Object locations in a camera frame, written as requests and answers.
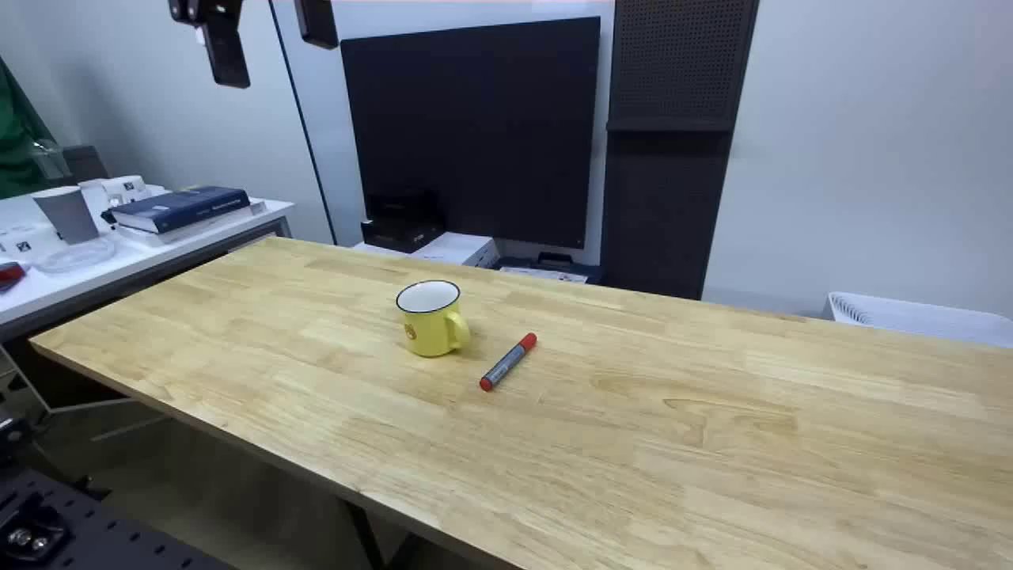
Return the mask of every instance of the yellow mug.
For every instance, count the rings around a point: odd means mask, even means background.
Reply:
[[[452,281],[414,281],[399,290],[407,333],[414,354],[450,354],[470,344],[470,324],[460,309],[462,288]]]

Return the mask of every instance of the white wall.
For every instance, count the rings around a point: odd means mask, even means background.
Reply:
[[[253,89],[222,89],[165,0],[0,0],[0,56],[63,144],[167,185],[292,199],[292,230],[334,240],[264,0],[245,4],[241,39]]]
[[[319,179],[342,242],[360,240],[364,196],[354,156],[353,108],[346,92],[346,65],[340,51],[319,51],[297,35],[292,0],[274,0],[279,11],[281,42],[297,82],[297,98],[306,115],[311,143],[318,152]],[[603,16],[603,65],[599,65],[599,110],[594,152],[590,185],[590,230],[579,258],[599,258],[603,240],[603,196],[606,196],[606,118],[610,82],[610,23],[616,0],[334,0],[340,35],[407,35],[435,27]]]
[[[762,0],[705,296],[1013,317],[1010,39],[1010,0]]]

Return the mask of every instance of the green object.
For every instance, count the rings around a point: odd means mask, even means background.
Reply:
[[[25,92],[0,61],[0,199],[39,191],[40,168],[33,159],[33,143],[51,134],[39,121]]]

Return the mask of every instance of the computer monitor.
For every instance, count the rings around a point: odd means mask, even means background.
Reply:
[[[448,228],[584,247],[599,20],[342,45],[369,202],[438,196]]]

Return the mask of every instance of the monitor screen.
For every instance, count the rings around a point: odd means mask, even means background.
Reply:
[[[438,196],[448,228],[584,247],[599,20],[342,45],[369,202]]]

